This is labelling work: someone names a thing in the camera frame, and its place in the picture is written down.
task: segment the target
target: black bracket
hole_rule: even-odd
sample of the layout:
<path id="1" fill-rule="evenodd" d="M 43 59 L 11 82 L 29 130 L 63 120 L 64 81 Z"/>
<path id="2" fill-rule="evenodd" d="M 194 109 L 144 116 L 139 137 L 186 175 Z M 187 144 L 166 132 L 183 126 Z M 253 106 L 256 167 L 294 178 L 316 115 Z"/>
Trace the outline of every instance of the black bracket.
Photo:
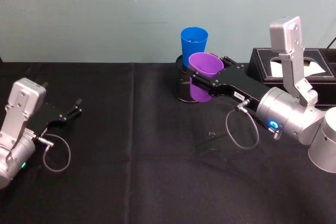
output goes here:
<path id="1" fill-rule="evenodd" d="M 228 57 L 220 58 L 224 69 L 209 79 L 189 66 L 187 75 L 192 77 L 192 84 L 207 91 L 211 96 L 227 95 L 238 102 L 250 100 L 249 109 L 256 111 L 260 100 L 270 89 L 264 84 L 250 78 L 245 74 L 244 67 Z"/>
<path id="2" fill-rule="evenodd" d="M 78 99 L 69 111 L 61 110 L 51 103 L 45 102 L 28 120 L 27 128 L 34 131 L 37 137 L 53 126 L 64 126 L 82 114 L 82 100 Z"/>

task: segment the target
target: white label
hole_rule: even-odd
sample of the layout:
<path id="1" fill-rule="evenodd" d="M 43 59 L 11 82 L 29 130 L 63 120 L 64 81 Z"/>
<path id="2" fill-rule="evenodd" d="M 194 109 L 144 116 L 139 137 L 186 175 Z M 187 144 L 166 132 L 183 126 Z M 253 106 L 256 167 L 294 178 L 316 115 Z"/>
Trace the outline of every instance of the white label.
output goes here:
<path id="1" fill-rule="evenodd" d="M 238 99 L 240 99 L 240 100 L 242 100 L 242 101 L 245 100 L 245 97 L 244 97 L 243 95 L 237 93 L 236 91 L 233 93 L 233 95 L 234 95 L 236 98 L 238 98 Z"/>

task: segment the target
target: purple plastic cup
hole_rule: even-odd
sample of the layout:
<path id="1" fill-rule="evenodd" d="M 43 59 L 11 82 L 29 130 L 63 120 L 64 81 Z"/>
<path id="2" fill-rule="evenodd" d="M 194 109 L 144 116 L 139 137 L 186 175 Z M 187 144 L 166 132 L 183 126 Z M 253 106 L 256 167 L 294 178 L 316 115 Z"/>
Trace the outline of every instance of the purple plastic cup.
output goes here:
<path id="1" fill-rule="evenodd" d="M 207 76 L 208 78 L 214 77 L 219 71 L 224 69 L 224 64 L 220 59 L 206 52 L 197 52 L 190 55 L 189 64 L 194 67 L 197 72 Z M 195 101 L 208 102 L 211 100 L 211 95 L 191 83 L 192 78 L 190 78 L 190 96 Z"/>

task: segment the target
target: cup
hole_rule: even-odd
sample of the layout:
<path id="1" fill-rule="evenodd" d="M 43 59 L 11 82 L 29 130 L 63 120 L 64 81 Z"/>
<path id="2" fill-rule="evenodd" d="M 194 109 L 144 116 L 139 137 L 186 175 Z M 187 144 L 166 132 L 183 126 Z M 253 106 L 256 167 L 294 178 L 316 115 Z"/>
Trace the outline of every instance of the cup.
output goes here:
<path id="1" fill-rule="evenodd" d="M 190 66 L 194 67 L 198 73 L 213 78 L 219 71 L 224 69 L 223 62 L 212 54 L 207 52 L 197 52 L 189 57 Z M 192 78 L 190 78 L 190 96 L 198 102 L 208 102 L 211 100 L 209 95 L 203 89 L 192 85 Z"/>
<path id="2" fill-rule="evenodd" d="M 208 32 L 200 27 L 188 27 L 181 32 L 183 65 L 188 67 L 190 55 L 204 52 Z"/>

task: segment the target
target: cable connector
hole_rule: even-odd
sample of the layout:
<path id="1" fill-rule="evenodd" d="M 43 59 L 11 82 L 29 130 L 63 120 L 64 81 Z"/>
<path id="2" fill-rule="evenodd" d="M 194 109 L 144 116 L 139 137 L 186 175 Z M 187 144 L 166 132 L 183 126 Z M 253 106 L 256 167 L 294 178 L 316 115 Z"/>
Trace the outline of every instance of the cable connector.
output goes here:
<path id="1" fill-rule="evenodd" d="M 44 139 L 43 137 L 39 137 L 39 138 L 38 138 L 38 141 L 41 142 L 41 143 L 43 143 L 43 144 L 46 144 L 46 145 L 47 145 L 47 148 L 46 148 L 46 150 L 45 150 L 46 152 L 49 150 L 50 147 L 53 147 L 53 146 L 54 146 L 54 143 L 53 143 L 53 142 L 48 141 L 48 140 Z"/>
<path id="2" fill-rule="evenodd" d="M 242 111 L 245 114 L 247 113 L 247 109 L 245 108 L 247 105 L 249 105 L 250 100 L 246 99 L 244 102 L 241 102 L 237 106 L 235 106 L 236 111 Z"/>
<path id="3" fill-rule="evenodd" d="M 268 128 L 268 131 L 273 133 L 273 138 L 275 140 L 279 140 L 281 138 L 281 134 L 282 134 L 281 130 L 273 129 L 272 127 L 270 127 Z"/>

